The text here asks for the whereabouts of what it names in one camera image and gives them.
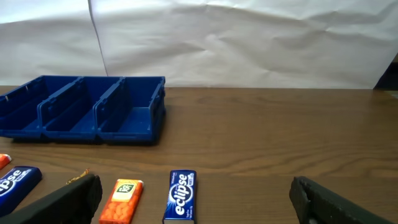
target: orange tic tac pack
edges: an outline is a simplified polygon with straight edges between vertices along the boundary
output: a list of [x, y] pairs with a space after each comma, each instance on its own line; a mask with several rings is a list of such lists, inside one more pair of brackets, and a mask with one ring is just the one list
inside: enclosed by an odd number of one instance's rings
[[119, 179], [99, 218], [99, 224], [130, 224], [141, 197], [141, 180]]

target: tic tac box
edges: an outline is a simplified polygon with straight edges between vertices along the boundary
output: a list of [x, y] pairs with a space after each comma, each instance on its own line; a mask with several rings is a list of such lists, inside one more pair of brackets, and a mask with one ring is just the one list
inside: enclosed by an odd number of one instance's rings
[[169, 196], [163, 224], [196, 223], [196, 187], [196, 171], [172, 170], [170, 172]]
[[0, 179], [0, 217], [11, 213], [40, 182], [39, 168], [16, 166]]

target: wood grain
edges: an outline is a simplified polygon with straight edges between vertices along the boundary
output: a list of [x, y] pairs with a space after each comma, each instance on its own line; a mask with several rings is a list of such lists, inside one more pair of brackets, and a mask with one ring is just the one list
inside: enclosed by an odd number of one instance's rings
[[[1, 92], [12, 89], [1, 87]], [[26, 206], [90, 168], [103, 201], [116, 179], [141, 179], [133, 219], [161, 223], [169, 172], [198, 172], [198, 223], [298, 223], [289, 200], [305, 175], [398, 222], [398, 100], [371, 90], [168, 88], [157, 146], [21, 143], [0, 138], [13, 166], [36, 166], [44, 179]]]

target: white paper sheet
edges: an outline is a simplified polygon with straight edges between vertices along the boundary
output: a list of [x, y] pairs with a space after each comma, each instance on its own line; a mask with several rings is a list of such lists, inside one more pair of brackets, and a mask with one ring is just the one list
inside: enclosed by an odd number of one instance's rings
[[40, 75], [106, 76], [88, 1], [0, 1], [0, 85]]
[[398, 52], [395, 0], [92, 0], [108, 75], [168, 86], [373, 88]]

